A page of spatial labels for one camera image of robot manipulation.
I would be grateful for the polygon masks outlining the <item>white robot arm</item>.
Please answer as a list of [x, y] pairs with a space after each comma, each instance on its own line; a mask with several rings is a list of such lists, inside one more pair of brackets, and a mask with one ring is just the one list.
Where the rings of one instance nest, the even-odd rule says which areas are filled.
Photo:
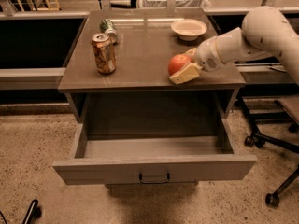
[[279, 60], [299, 84], [299, 35], [276, 8], [256, 7], [243, 19], [242, 26], [203, 41], [186, 52], [192, 60], [169, 73], [174, 84], [198, 78], [203, 71], [214, 72], [227, 63], [246, 62], [271, 56]]

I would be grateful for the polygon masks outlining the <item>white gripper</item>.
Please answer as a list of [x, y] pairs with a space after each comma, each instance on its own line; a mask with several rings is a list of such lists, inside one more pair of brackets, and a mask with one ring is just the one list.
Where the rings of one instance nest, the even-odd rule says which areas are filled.
[[213, 36], [203, 41], [198, 47], [189, 49], [185, 55], [190, 61], [196, 63], [186, 63], [179, 71], [169, 77], [174, 84], [189, 82], [201, 75], [202, 69], [207, 72], [213, 72], [223, 67], [223, 63], [217, 52], [217, 37]]

